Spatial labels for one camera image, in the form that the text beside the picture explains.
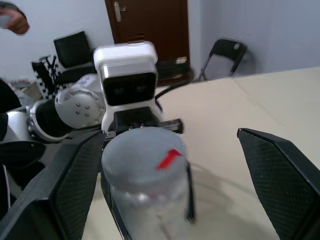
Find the person's bare hand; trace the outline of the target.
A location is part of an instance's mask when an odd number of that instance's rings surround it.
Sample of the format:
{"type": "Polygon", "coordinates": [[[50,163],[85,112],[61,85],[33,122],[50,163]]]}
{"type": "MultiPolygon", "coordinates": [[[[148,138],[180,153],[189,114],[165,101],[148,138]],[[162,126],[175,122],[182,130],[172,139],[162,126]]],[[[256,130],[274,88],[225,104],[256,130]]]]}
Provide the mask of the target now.
{"type": "Polygon", "coordinates": [[[27,18],[17,10],[10,8],[1,8],[1,15],[10,16],[9,22],[5,25],[5,29],[9,30],[16,35],[24,35],[28,32],[30,26],[27,18]]]}

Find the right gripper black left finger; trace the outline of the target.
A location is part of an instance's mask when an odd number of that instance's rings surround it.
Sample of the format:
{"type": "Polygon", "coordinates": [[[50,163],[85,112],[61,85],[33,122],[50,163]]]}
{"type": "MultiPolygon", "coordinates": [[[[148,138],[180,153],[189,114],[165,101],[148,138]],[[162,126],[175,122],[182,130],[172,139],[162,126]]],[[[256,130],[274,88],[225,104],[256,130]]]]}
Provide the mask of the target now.
{"type": "Polygon", "coordinates": [[[105,135],[65,143],[0,222],[2,240],[80,240],[93,200],[105,135]]]}

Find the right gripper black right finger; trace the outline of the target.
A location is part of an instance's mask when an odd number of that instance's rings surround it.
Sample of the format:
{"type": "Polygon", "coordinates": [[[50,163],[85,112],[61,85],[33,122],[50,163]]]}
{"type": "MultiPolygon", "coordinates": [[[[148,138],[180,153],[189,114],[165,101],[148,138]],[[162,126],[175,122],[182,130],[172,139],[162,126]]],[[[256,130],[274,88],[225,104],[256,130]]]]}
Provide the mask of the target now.
{"type": "Polygon", "coordinates": [[[257,197],[281,240],[320,238],[320,171],[289,140],[239,128],[257,197]]]}

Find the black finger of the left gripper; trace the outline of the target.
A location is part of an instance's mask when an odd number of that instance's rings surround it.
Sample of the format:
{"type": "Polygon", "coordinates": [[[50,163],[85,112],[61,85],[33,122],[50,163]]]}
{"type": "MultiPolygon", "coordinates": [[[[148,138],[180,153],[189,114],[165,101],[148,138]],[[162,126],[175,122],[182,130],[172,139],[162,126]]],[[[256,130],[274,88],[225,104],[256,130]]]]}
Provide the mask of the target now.
{"type": "Polygon", "coordinates": [[[186,172],[188,178],[188,210],[186,214],[186,218],[190,223],[196,222],[196,206],[195,206],[195,198],[194,198],[194,189],[193,189],[193,178],[192,178],[192,170],[191,164],[186,162],[186,172]]]}
{"type": "Polygon", "coordinates": [[[104,175],[104,172],[100,172],[100,184],[101,190],[103,192],[104,199],[108,205],[112,218],[115,222],[115,225],[122,237],[123,240],[131,240],[131,236],[127,231],[127,228],[122,220],[121,214],[117,208],[117,205],[112,197],[111,186],[104,175]]]}

